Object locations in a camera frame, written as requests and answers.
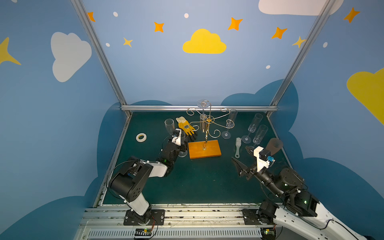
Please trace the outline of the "clear flute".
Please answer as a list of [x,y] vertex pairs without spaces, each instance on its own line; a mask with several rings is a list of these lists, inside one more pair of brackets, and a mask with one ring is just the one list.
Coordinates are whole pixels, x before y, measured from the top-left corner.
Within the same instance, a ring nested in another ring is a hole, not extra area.
[[202,109],[200,113],[200,130],[205,133],[207,131],[207,115],[205,110],[209,107],[210,102],[208,100],[198,100],[198,107]]
[[258,145],[260,145],[261,141],[263,140],[264,136],[266,135],[268,131],[268,127],[266,125],[260,125],[255,137],[253,138],[254,148]]
[[226,130],[222,132],[222,138],[228,140],[231,138],[230,129],[235,126],[235,121],[237,118],[238,111],[236,109],[231,109],[228,119],[226,120]]
[[248,127],[248,134],[242,136],[242,138],[241,138],[241,140],[244,144],[249,144],[251,142],[250,135],[256,131],[256,129],[259,126],[260,122],[262,121],[263,117],[264,116],[262,114],[255,114],[253,120],[251,121],[251,123]]
[[174,134],[174,130],[175,130],[174,120],[173,119],[166,119],[164,123],[165,123],[165,127],[166,127],[168,134],[170,136],[172,136]]
[[180,152],[178,154],[178,157],[184,158],[188,154],[188,144],[186,143],[186,133],[183,130],[181,130],[180,140],[181,140],[181,146],[180,146]]

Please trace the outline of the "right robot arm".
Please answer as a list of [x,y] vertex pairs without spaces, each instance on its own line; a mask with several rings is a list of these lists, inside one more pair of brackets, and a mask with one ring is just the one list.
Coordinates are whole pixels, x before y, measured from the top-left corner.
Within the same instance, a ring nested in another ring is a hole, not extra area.
[[280,225],[308,240],[371,240],[371,236],[358,234],[335,217],[308,191],[304,179],[295,170],[284,168],[276,175],[269,171],[275,163],[274,154],[281,148],[281,144],[247,147],[255,159],[250,167],[232,158],[240,177],[256,178],[262,187],[283,201],[282,207],[272,201],[262,202],[257,210],[258,221]]

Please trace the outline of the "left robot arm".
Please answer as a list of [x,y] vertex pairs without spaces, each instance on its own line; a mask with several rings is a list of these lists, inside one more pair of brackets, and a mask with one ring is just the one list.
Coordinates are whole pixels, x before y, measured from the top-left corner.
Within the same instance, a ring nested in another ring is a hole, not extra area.
[[142,191],[149,178],[163,178],[170,175],[180,152],[188,149],[188,140],[174,137],[160,153],[155,162],[140,160],[131,156],[114,173],[107,183],[110,191],[130,207],[127,225],[148,225],[154,223],[152,206]]

